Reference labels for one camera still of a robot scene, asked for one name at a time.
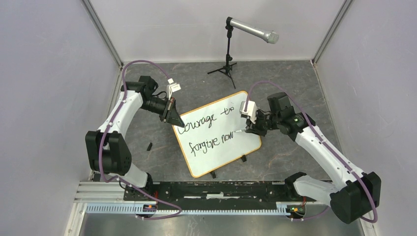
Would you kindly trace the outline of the yellow framed whiteboard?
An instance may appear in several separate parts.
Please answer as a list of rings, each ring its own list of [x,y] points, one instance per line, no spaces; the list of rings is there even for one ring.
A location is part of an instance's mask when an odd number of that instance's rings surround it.
[[[206,175],[226,164],[258,150],[258,135],[233,131],[244,129],[246,120],[240,116],[247,92],[239,91],[217,101],[182,114],[185,123],[173,126],[175,136],[194,178]]]

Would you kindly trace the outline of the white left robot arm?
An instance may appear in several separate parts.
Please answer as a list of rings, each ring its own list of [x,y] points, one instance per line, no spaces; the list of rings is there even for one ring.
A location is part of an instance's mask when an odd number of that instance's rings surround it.
[[[140,76],[137,82],[126,82],[106,121],[96,131],[88,131],[85,136],[90,168],[117,177],[131,188],[136,187],[135,193],[145,201],[154,196],[151,175],[133,164],[124,138],[139,109],[157,114],[164,123],[185,126],[172,96],[173,92],[181,89],[180,84],[173,79],[169,79],[168,83],[165,97],[160,98],[155,93],[158,83],[150,76]]]

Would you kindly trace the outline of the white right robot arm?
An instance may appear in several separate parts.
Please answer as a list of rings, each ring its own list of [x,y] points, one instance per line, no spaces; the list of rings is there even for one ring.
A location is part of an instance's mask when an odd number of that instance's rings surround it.
[[[246,119],[244,131],[262,137],[268,131],[280,131],[307,151],[331,179],[326,182],[298,172],[284,180],[285,197],[291,201],[300,197],[319,201],[346,224],[357,219],[375,223],[382,185],[380,177],[375,172],[367,174],[349,161],[309,115],[295,112],[286,93],[275,93],[267,100],[268,111],[259,109],[249,99],[241,103],[239,112]]]

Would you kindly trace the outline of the black microphone tripod stand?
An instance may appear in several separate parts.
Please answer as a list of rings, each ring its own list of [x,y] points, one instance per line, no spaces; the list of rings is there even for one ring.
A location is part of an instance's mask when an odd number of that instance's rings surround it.
[[[236,89],[235,82],[234,82],[234,80],[232,78],[232,75],[231,75],[231,71],[233,70],[233,66],[236,65],[236,62],[235,63],[230,63],[233,60],[232,56],[230,55],[230,43],[231,43],[232,32],[233,32],[234,27],[227,24],[225,26],[225,29],[227,30],[227,39],[228,39],[227,52],[226,52],[226,56],[225,56],[225,65],[223,67],[219,68],[219,69],[210,71],[207,74],[212,74],[214,72],[220,72],[220,73],[226,75],[231,80],[233,87]]]

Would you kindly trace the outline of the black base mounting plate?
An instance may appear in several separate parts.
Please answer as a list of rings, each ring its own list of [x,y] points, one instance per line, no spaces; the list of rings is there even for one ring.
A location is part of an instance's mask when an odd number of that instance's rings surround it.
[[[125,201],[152,201],[164,210],[273,209],[277,202],[313,201],[291,193],[282,181],[161,181],[138,190],[122,185]]]

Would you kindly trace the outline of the silver microphone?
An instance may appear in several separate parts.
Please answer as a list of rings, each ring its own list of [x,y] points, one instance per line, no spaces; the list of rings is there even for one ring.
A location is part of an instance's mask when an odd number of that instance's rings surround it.
[[[228,17],[226,19],[226,24],[255,37],[258,37],[268,44],[276,44],[279,40],[279,35],[272,30],[261,29],[232,17]]]

